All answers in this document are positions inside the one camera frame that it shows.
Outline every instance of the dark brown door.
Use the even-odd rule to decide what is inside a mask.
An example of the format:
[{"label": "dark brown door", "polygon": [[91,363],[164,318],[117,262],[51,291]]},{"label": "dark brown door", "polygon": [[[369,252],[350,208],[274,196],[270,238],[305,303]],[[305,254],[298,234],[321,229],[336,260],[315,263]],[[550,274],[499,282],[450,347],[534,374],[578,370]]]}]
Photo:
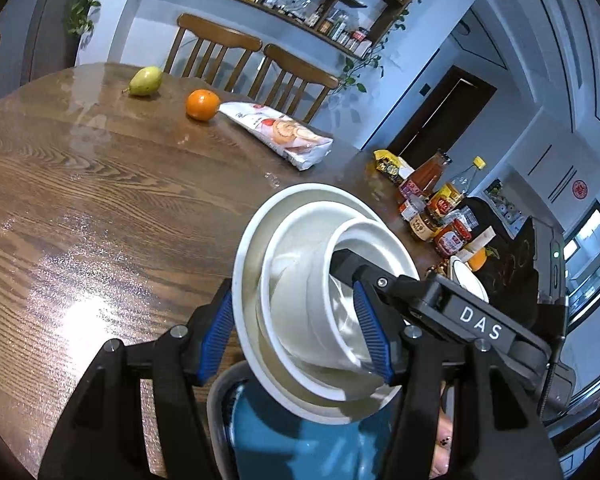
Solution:
[{"label": "dark brown door", "polygon": [[496,88],[452,66],[388,149],[417,168],[437,149],[448,151],[489,102]]}]

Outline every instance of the door frame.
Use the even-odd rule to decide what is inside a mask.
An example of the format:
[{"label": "door frame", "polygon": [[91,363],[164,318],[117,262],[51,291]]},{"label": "door frame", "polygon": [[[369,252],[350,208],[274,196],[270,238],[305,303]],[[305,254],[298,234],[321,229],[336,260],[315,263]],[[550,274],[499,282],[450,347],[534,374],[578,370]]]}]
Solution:
[{"label": "door frame", "polygon": [[[416,110],[416,113],[414,113],[411,116],[411,119],[409,119],[409,121],[404,125],[400,133],[394,137],[394,140],[391,141],[387,149],[390,152],[395,153],[395,155],[400,155],[408,147],[411,141],[415,139],[424,124],[426,124],[436,110],[442,106],[445,99],[449,94],[451,94],[453,89],[458,84],[458,81],[461,79],[471,83],[471,85],[475,86],[478,90],[484,93],[484,106],[487,105],[487,103],[496,93],[497,88],[495,86],[490,85],[483,79],[480,79],[478,76],[475,76],[456,65],[452,65],[450,69],[446,71],[445,75],[442,77],[436,87],[427,96],[425,101]],[[478,112],[478,114],[464,126],[464,130],[462,131],[463,133],[469,127],[469,125],[474,122],[475,118],[479,114],[480,112]]]}]

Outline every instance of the chair backrest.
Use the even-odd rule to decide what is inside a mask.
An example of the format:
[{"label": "chair backrest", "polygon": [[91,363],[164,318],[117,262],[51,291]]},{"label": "chair backrest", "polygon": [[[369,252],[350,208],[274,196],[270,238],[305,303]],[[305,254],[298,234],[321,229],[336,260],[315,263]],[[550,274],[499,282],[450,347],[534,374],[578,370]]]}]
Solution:
[{"label": "chair backrest", "polygon": [[[251,86],[251,90],[249,90],[249,97],[252,99],[257,98],[264,78],[267,75],[267,71],[271,66],[271,62],[275,61],[282,71],[276,79],[273,88],[269,92],[267,100],[264,102],[265,106],[272,106],[273,101],[278,95],[278,91],[280,90],[280,85],[282,85],[283,79],[285,78],[286,74],[289,73],[291,74],[291,77],[286,83],[285,89],[283,90],[282,95],[280,96],[280,99],[278,100],[274,108],[280,112],[292,116],[296,112],[296,109],[300,104],[300,99],[302,98],[302,94],[304,94],[304,91],[306,90],[306,86],[308,84],[322,85],[324,86],[324,88],[322,89],[320,95],[318,95],[318,97],[314,101],[314,104],[311,106],[311,109],[307,112],[303,119],[306,123],[311,121],[311,119],[314,118],[315,113],[318,111],[318,108],[320,108],[320,106],[322,105],[322,102],[324,101],[325,97],[327,97],[329,90],[333,90],[338,87],[338,79],[330,73],[321,70],[317,66],[307,63],[305,60],[288,53],[286,50],[272,43],[269,43],[264,48],[264,55],[264,63],[260,67],[260,70],[258,70],[256,79],[253,82],[253,85]],[[294,84],[298,79],[300,79],[301,84],[296,90],[296,95],[291,101],[291,104],[287,107],[285,111],[284,107],[286,105],[286,101],[289,99],[289,94],[291,94]]]},{"label": "chair backrest", "polygon": [[217,23],[210,22],[209,20],[205,20],[204,18],[200,18],[199,16],[193,16],[192,14],[181,14],[178,17],[178,26],[180,27],[178,33],[176,35],[176,39],[173,41],[173,46],[171,47],[171,51],[169,53],[169,57],[167,58],[167,64],[164,67],[164,71],[169,73],[171,71],[171,67],[173,66],[173,61],[176,58],[176,54],[178,49],[180,48],[180,43],[182,42],[182,38],[184,37],[185,30],[189,30],[192,32],[198,40],[196,41],[195,46],[193,47],[193,51],[189,56],[189,60],[184,67],[184,71],[182,72],[182,77],[188,77],[191,74],[191,70],[193,69],[193,64],[198,57],[200,52],[200,48],[205,41],[209,42],[208,47],[205,50],[204,56],[198,63],[198,67],[194,73],[195,77],[202,77],[205,73],[206,68],[209,65],[209,60],[211,60],[211,55],[216,47],[216,45],[221,45],[222,48],[218,53],[218,56],[214,59],[213,63],[209,67],[208,74],[205,77],[205,81],[212,85],[216,75],[218,75],[218,69],[220,68],[220,64],[224,59],[224,55],[230,48],[243,48],[244,53],[240,58],[240,61],[235,66],[234,71],[229,78],[224,90],[230,92],[234,89],[235,83],[238,81],[242,70],[244,70],[247,61],[251,57],[251,54],[262,49],[262,40],[260,38],[256,38],[255,36],[250,36],[249,34],[245,34],[244,32],[240,32],[239,30],[233,30],[232,28],[223,27],[222,25],[218,25]]}]

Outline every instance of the window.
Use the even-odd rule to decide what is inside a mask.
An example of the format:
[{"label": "window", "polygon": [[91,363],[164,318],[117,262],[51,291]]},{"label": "window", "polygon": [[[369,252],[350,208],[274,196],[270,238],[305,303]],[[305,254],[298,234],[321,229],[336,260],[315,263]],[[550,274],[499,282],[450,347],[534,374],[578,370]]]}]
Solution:
[{"label": "window", "polygon": [[600,204],[594,202],[566,239],[566,289],[569,330],[583,322],[600,304]]}]

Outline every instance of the white lettering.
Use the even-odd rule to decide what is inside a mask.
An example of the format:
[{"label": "white lettering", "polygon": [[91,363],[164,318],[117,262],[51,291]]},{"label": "white lettering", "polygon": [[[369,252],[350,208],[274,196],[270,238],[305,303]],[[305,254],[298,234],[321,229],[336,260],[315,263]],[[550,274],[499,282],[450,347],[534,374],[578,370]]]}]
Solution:
[{"label": "white lettering", "polygon": [[474,325],[474,328],[480,328],[480,332],[484,334],[484,325],[487,323],[487,319],[483,317],[478,323]]},{"label": "white lettering", "polygon": [[464,321],[465,323],[469,323],[471,318],[474,316],[474,310],[471,307],[466,306],[462,311],[462,316],[460,316],[460,321]]},{"label": "white lettering", "polygon": [[500,330],[502,330],[502,327],[500,325],[493,325],[493,328],[491,329],[491,333],[489,334],[489,337],[491,339],[497,339],[500,337]]}]

